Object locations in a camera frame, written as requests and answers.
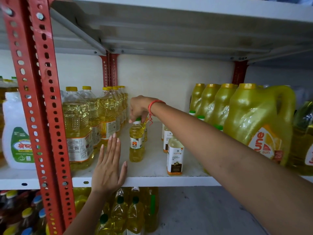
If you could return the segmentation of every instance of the green label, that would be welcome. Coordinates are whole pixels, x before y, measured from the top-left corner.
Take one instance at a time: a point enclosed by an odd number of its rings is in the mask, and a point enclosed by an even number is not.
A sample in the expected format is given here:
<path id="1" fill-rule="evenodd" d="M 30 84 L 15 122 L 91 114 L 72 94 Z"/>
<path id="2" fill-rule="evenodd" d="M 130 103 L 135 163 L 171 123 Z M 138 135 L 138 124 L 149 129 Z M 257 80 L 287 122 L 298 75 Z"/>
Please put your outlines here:
<path id="1" fill-rule="evenodd" d="M 11 138 L 11 151 L 16 162 L 35 162 L 29 135 L 21 127 L 15 127 L 13 130 Z"/>

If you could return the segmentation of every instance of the yellow oil jerrycan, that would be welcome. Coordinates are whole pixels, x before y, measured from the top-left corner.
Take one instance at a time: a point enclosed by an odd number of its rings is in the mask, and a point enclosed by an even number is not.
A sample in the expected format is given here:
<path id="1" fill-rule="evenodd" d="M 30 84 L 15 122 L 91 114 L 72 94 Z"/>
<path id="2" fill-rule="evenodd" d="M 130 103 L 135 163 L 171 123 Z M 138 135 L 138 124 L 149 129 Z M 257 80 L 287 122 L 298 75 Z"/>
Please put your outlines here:
<path id="1" fill-rule="evenodd" d="M 277 99 L 281 108 L 277 112 Z M 295 94 L 287 86 L 242 83 L 230 99 L 224 133 L 285 166 L 292 138 Z"/>
<path id="2" fill-rule="evenodd" d="M 197 112 L 197 109 L 200 107 L 201 104 L 201 94 L 204 89 L 205 89 L 204 83 L 197 83 L 195 85 L 194 90 L 191 93 L 189 110 L 194 110 Z"/>
<path id="3" fill-rule="evenodd" d="M 211 115 L 214 108 L 214 98 L 220 87 L 221 85 L 219 84 L 207 84 L 201 94 L 201 104 L 196 112 L 196 116 Z"/>
<path id="4" fill-rule="evenodd" d="M 301 175 L 313 175 L 313 100 L 295 114 L 287 165 Z"/>
<path id="5" fill-rule="evenodd" d="M 204 121 L 213 126 L 224 126 L 229 112 L 229 101 L 237 89 L 238 85 L 225 83 L 215 95 L 214 109 L 212 114 Z"/>

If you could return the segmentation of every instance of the white plastic container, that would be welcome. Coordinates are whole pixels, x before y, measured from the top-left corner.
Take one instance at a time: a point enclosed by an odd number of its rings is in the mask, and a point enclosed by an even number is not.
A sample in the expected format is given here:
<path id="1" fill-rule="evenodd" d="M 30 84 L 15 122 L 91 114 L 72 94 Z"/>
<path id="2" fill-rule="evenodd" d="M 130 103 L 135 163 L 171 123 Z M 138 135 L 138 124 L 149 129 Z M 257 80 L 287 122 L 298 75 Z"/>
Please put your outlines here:
<path id="1" fill-rule="evenodd" d="M 33 150 L 29 140 L 24 109 L 19 92 L 6 92 L 3 103 L 4 130 L 2 149 L 11 168 L 35 170 Z"/>

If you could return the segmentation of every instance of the yellow cap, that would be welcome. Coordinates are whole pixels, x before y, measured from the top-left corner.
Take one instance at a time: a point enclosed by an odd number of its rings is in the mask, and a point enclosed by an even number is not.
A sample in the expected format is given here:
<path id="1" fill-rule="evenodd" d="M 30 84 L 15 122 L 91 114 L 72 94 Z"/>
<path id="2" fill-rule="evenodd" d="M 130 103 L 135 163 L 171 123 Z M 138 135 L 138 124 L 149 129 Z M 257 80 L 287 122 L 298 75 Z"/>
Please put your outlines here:
<path id="1" fill-rule="evenodd" d="M 66 91 L 77 91 L 77 87 L 75 86 L 67 86 Z"/>
<path id="2" fill-rule="evenodd" d="M 13 189 L 13 190 L 10 190 L 7 192 L 6 197 L 7 197 L 7 199 L 11 199 L 17 195 L 18 195 L 18 191 Z"/>
<path id="3" fill-rule="evenodd" d="M 11 226 L 4 231 L 3 235 L 14 235 L 16 232 L 16 226 Z"/>
<path id="4" fill-rule="evenodd" d="M 224 83 L 224 84 L 222 84 L 222 88 L 234 88 L 234 84 L 232 84 L 232 83 Z"/>
<path id="5" fill-rule="evenodd" d="M 221 85 L 219 84 L 207 84 L 207 87 L 220 87 Z"/>
<path id="6" fill-rule="evenodd" d="M 32 208 L 24 209 L 22 212 L 22 217 L 27 218 L 27 217 L 31 216 L 32 213 L 33 213 Z"/>
<path id="7" fill-rule="evenodd" d="M 255 89 L 256 84 L 254 84 L 254 83 L 240 83 L 239 88 L 240 89 Z"/>

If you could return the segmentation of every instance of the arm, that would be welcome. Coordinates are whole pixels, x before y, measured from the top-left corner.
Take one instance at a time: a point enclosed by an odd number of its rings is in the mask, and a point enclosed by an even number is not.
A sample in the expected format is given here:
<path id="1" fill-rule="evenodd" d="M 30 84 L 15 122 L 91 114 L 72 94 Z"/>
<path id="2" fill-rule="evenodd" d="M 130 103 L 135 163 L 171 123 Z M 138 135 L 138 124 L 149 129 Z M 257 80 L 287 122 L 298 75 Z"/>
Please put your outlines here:
<path id="1" fill-rule="evenodd" d="M 126 179 L 127 162 L 123 163 L 119 175 L 120 140 L 114 133 L 108 141 L 104 155 L 101 146 L 98 163 L 91 180 L 91 193 L 88 200 L 64 235 L 91 235 L 95 233 L 104 203 L 111 194 L 120 188 Z"/>
<path id="2" fill-rule="evenodd" d="M 145 119 L 153 100 L 132 98 L 130 122 Z M 194 116 L 160 102 L 151 112 L 270 233 L 312 233 L 312 183 Z"/>

